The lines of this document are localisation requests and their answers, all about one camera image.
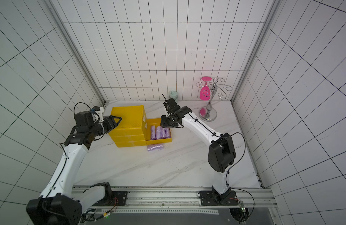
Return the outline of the purple bag roll top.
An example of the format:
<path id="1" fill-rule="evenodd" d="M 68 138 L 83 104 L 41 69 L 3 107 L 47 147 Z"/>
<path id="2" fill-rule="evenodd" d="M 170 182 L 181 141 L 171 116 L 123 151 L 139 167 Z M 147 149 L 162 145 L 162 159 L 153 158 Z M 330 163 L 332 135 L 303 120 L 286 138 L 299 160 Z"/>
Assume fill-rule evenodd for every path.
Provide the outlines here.
<path id="1" fill-rule="evenodd" d="M 150 140 L 156 140 L 156 126 L 150 127 Z"/>

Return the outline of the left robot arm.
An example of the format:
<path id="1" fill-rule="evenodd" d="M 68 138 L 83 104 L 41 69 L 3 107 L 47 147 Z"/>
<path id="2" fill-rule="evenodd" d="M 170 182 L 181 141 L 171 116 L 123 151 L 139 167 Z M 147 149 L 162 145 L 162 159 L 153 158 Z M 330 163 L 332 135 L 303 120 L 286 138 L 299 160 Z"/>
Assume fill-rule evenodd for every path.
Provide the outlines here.
<path id="1" fill-rule="evenodd" d="M 103 109 L 94 107 L 74 115 L 76 125 L 62 145 L 62 158 L 37 199 L 30 200 L 26 212 L 35 225 L 77 225 L 91 206 L 111 204 L 110 184 L 93 185 L 77 199 L 72 197 L 73 183 L 91 144 L 118 127 L 118 116 L 103 116 Z"/>

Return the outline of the purple bag roll bottom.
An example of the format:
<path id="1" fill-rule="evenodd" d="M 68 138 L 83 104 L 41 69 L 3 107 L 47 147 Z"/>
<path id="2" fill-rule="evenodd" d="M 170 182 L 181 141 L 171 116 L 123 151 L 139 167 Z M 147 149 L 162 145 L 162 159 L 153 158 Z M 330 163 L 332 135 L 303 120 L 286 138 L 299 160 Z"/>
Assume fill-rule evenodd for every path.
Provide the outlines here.
<path id="1" fill-rule="evenodd" d="M 165 128 L 161 128 L 161 138 L 162 138 L 162 139 L 166 138 L 166 131 L 165 131 Z"/>

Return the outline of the yellow bottom drawer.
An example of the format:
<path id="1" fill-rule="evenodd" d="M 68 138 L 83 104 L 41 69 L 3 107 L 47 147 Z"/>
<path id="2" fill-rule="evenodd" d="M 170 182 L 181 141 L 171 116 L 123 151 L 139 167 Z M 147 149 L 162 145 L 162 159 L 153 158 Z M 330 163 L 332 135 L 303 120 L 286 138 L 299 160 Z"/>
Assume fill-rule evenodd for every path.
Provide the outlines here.
<path id="1" fill-rule="evenodd" d="M 150 139 L 150 135 L 151 135 L 150 128 L 151 126 L 155 126 L 155 127 L 160 126 L 160 123 L 161 123 L 160 118 L 147 119 L 146 122 L 147 122 L 147 130 L 146 130 L 146 135 L 147 135 L 146 144 L 147 145 L 172 142 L 172 138 L 163 138 L 163 139 L 155 139 L 155 140 Z"/>

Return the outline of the purple bag roll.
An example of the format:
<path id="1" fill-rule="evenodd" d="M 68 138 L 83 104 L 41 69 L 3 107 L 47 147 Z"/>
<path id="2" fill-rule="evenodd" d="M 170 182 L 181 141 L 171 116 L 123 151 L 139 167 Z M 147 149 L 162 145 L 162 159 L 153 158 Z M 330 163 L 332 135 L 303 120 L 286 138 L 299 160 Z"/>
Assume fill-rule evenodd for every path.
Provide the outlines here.
<path id="1" fill-rule="evenodd" d="M 161 138 L 162 138 L 162 139 L 166 138 L 166 131 L 165 131 L 165 128 L 161 128 Z"/>
<path id="2" fill-rule="evenodd" d="M 150 140 L 156 140 L 156 126 L 150 127 Z"/>
<path id="3" fill-rule="evenodd" d="M 157 143 L 157 144 L 151 144 L 147 146 L 147 151 L 155 151 L 155 150 L 162 150 L 164 149 L 164 144 L 163 143 Z"/>
<path id="4" fill-rule="evenodd" d="M 171 138 L 170 128 L 165 128 L 165 138 Z"/>
<path id="5" fill-rule="evenodd" d="M 162 127 L 161 126 L 157 126 L 156 127 L 156 139 L 161 139 L 162 138 Z"/>

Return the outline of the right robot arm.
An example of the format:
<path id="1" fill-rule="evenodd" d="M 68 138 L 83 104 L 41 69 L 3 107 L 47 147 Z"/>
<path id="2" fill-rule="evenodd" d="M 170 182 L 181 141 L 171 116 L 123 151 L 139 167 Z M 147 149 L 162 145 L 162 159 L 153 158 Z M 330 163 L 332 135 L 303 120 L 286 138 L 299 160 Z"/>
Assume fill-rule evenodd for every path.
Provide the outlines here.
<path id="1" fill-rule="evenodd" d="M 165 100 L 165 115 L 161 116 L 161 127 L 188 128 L 208 147 L 208 163 L 215 171 L 211 191 L 201 191 L 202 204 L 228 204 L 231 188 L 228 168 L 234 164 L 236 151 L 232 136 L 209 127 L 187 107 L 180 107 L 173 98 Z"/>

